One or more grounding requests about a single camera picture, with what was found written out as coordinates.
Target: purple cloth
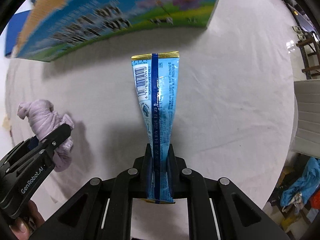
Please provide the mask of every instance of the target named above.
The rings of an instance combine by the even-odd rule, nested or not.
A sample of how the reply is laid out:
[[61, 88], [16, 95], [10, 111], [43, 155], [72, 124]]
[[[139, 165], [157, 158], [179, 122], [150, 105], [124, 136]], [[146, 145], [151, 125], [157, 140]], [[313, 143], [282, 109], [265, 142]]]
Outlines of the purple cloth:
[[[28, 117], [29, 125], [41, 141], [58, 126], [66, 123], [73, 130], [75, 125], [67, 114], [59, 115], [53, 110], [53, 104], [48, 100], [39, 99], [33, 102], [21, 103], [18, 108], [18, 114], [21, 119]], [[55, 149], [53, 161], [56, 172], [64, 171], [71, 164], [69, 155], [73, 146], [73, 140], [69, 137], [58, 148]]]

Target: dark blue stripe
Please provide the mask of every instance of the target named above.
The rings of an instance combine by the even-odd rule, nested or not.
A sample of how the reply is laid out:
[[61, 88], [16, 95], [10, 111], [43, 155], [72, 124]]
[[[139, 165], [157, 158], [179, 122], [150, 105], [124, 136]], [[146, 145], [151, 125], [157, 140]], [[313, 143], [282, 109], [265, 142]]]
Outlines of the dark blue stripe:
[[159, 123], [159, 76], [158, 54], [152, 54], [151, 59], [151, 106], [152, 106], [152, 145], [153, 171], [155, 173], [155, 200], [160, 202], [160, 123]]

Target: table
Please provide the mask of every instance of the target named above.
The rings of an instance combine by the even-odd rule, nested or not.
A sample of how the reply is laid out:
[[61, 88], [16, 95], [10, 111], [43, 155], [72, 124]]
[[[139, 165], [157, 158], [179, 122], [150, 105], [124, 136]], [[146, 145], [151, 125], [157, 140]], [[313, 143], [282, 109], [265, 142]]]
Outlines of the table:
[[[13, 59], [6, 108], [15, 143], [32, 136], [20, 102], [44, 98], [75, 122], [73, 163], [43, 186], [64, 202], [92, 177], [108, 179], [144, 155], [148, 137], [131, 56], [179, 50], [171, 143], [203, 176], [230, 178], [259, 207], [270, 196], [289, 148], [294, 91], [286, 43], [294, 39], [280, 0], [220, 0], [208, 29], [129, 33], [42, 63]], [[188, 239], [187, 204], [135, 200], [132, 236]]]

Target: silver screw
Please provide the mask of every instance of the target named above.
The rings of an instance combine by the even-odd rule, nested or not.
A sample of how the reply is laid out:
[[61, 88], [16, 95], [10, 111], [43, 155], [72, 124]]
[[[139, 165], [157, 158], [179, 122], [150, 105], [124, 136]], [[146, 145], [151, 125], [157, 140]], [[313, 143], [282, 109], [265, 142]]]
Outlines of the silver screw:
[[184, 175], [190, 175], [190, 174], [192, 173], [192, 170], [190, 170], [190, 169], [188, 169], [188, 168], [185, 168], [185, 169], [182, 170], [182, 173], [183, 173]]
[[220, 179], [220, 183], [221, 183], [222, 185], [228, 185], [228, 184], [230, 183], [230, 180], [227, 179], [227, 178], [221, 178], [221, 179]]
[[93, 179], [90, 180], [90, 184], [91, 184], [92, 186], [96, 186], [96, 185], [98, 185], [99, 183], [100, 183], [100, 179], [98, 179], [98, 178], [93, 178]]
[[137, 174], [137, 173], [138, 173], [138, 170], [135, 169], [135, 168], [131, 168], [131, 169], [128, 169], [128, 173], [129, 173], [130, 175], [134, 175], [134, 174]]

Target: human hand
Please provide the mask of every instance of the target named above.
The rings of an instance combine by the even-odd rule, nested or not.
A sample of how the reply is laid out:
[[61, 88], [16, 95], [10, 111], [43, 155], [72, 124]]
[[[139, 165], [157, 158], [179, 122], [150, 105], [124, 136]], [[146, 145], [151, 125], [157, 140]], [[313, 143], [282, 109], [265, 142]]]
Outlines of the human hand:
[[[38, 212], [38, 208], [32, 200], [28, 202], [28, 209], [30, 217], [33, 219], [36, 228], [39, 228], [44, 223], [44, 219]], [[19, 217], [15, 220], [14, 224], [10, 226], [10, 228], [19, 240], [28, 240], [31, 235], [29, 226]]]

